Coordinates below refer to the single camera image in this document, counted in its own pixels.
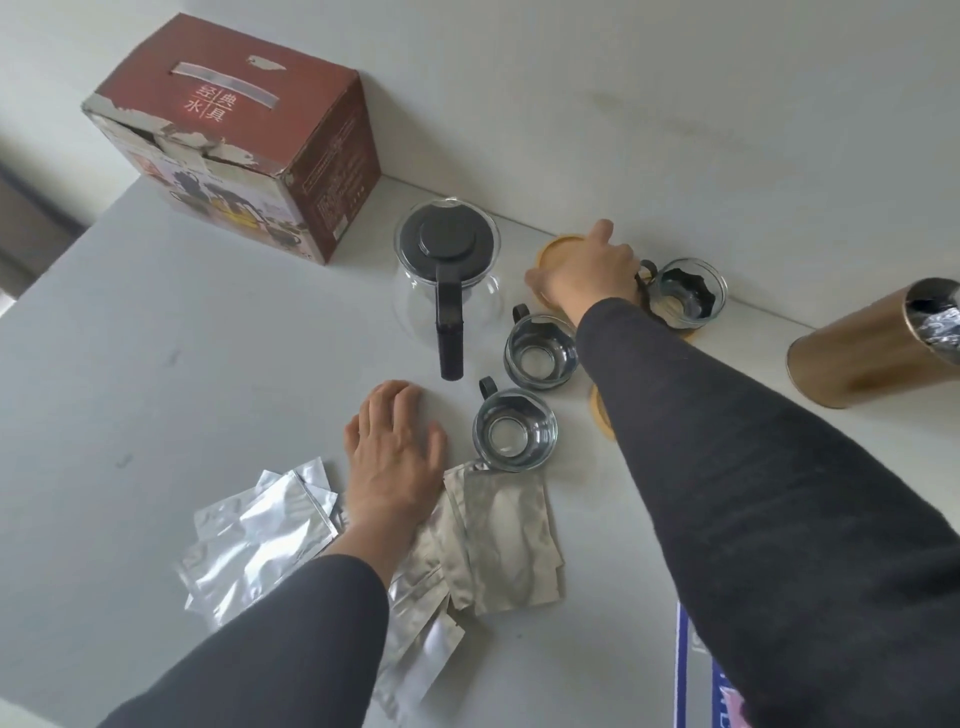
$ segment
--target glass teapot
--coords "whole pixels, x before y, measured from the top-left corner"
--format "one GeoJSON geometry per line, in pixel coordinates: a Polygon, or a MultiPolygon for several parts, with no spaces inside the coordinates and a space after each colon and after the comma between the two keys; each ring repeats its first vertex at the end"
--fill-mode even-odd
{"type": "Polygon", "coordinates": [[[490,215],[456,198],[417,205],[394,232],[399,261],[394,312],[403,328],[437,348],[440,375],[464,375],[464,335],[486,328],[503,312],[491,269],[500,231],[490,215]]]}

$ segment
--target red box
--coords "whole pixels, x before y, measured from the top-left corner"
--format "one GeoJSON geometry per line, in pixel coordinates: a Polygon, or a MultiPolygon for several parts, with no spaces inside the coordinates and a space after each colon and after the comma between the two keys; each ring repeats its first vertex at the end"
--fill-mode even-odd
{"type": "Polygon", "coordinates": [[[380,177],[356,71],[190,15],[83,109],[179,207],[320,263],[380,177]]]}

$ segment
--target box handle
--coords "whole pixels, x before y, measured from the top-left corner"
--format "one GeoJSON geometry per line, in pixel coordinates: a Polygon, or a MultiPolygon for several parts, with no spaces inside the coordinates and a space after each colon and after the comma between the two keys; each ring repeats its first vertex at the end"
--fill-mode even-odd
{"type": "Polygon", "coordinates": [[[255,102],[263,104],[268,109],[275,107],[276,102],[280,100],[278,96],[275,96],[266,89],[260,88],[260,86],[249,84],[233,76],[228,76],[226,73],[204,68],[196,63],[184,63],[181,61],[174,66],[174,69],[170,73],[175,73],[178,76],[189,76],[190,78],[206,81],[208,84],[229,88],[231,91],[235,91],[242,96],[246,96],[248,99],[253,99],[255,102]]]}

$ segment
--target stack of foil packets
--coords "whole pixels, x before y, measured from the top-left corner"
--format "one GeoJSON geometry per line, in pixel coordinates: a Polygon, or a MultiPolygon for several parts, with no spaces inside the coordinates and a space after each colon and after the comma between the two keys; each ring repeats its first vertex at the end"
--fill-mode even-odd
{"type": "MultiPolygon", "coordinates": [[[[199,542],[177,564],[186,609],[217,629],[268,594],[347,525],[320,458],[194,517],[199,542]]],[[[373,697],[409,714],[464,637],[457,611],[476,615],[561,598],[563,565],[539,471],[503,473],[470,462],[444,474],[444,492],[388,589],[390,624],[373,697]]]]}

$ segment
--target box lid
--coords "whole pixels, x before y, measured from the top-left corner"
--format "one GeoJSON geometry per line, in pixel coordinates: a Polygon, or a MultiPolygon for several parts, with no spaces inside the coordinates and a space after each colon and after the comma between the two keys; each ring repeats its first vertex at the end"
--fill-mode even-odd
{"type": "Polygon", "coordinates": [[[273,176],[293,163],[357,78],[336,63],[181,13],[137,46],[84,110],[273,176]]]}

